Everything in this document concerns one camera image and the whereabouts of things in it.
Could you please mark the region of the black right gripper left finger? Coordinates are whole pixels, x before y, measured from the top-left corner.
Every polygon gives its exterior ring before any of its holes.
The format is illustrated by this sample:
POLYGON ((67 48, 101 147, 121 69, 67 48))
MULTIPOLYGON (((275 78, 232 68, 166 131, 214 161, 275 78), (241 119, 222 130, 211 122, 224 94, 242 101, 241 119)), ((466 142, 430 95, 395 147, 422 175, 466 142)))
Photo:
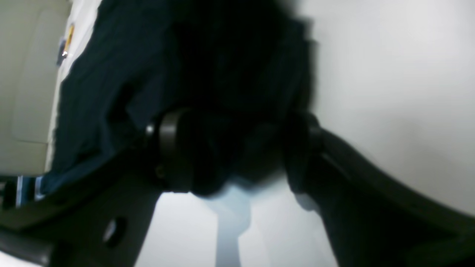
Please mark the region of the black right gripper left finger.
POLYGON ((163 192, 193 184, 190 109, 167 113, 152 148, 129 149, 44 199, 1 213, 2 267, 133 267, 163 192))

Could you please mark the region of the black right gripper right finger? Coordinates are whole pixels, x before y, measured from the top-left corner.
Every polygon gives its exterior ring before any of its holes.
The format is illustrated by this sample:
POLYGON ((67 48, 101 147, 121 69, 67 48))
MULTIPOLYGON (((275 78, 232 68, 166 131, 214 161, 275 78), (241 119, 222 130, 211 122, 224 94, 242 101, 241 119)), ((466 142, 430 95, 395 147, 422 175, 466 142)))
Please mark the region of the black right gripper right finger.
POLYGON ((416 193, 294 112, 284 125, 287 180, 316 204, 340 267, 473 267, 474 216, 416 193))

